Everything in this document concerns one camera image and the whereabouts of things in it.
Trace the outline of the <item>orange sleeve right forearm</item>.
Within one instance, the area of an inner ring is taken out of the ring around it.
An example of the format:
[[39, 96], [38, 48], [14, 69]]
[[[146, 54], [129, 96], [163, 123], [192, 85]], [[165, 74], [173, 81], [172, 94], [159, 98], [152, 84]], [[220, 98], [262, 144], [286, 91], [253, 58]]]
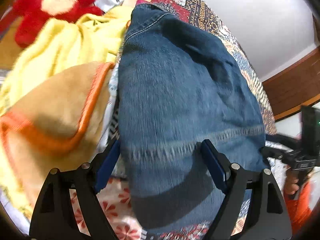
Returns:
[[289, 194], [284, 190], [284, 200], [291, 220], [292, 234], [295, 235], [308, 221], [312, 211], [309, 207], [311, 185], [307, 182], [297, 200], [289, 198]]

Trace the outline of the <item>person right hand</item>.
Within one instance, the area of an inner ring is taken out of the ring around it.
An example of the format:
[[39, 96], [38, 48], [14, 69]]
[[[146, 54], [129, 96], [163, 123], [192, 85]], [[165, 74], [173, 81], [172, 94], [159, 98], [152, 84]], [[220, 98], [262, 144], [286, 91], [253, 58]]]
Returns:
[[286, 179], [284, 184], [284, 193], [288, 195], [293, 195], [299, 190], [298, 186], [298, 175], [295, 171], [290, 168], [286, 171]]

